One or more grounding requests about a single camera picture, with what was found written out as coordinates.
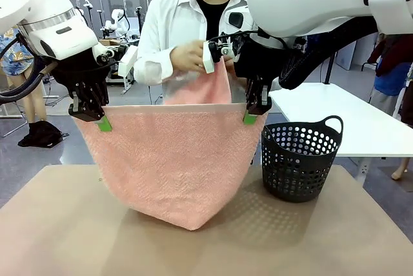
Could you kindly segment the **person's right hand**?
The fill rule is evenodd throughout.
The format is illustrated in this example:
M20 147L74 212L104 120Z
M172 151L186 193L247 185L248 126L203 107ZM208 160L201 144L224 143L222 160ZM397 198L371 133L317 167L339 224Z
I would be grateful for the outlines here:
M174 72L204 72L203 45L201 40L175 47L170 53Z

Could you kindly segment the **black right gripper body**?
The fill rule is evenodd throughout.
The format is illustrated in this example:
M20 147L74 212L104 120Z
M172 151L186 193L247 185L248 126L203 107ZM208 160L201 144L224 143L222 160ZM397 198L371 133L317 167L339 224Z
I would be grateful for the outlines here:
M236 56L234 73L237 78L273 81L281 74L285 63L285 41L278 37L265 39L258 36L259 43L249 35L238 35L232 39L232 49Z

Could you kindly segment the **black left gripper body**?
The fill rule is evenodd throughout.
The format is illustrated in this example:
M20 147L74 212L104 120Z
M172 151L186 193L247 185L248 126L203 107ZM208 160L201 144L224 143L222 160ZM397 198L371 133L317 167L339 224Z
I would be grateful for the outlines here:
M57 62L53 70L54 79L73 94L81 86L93 90L103 89L109 72L110 58L104 55L95 57L91 48L72 57Z

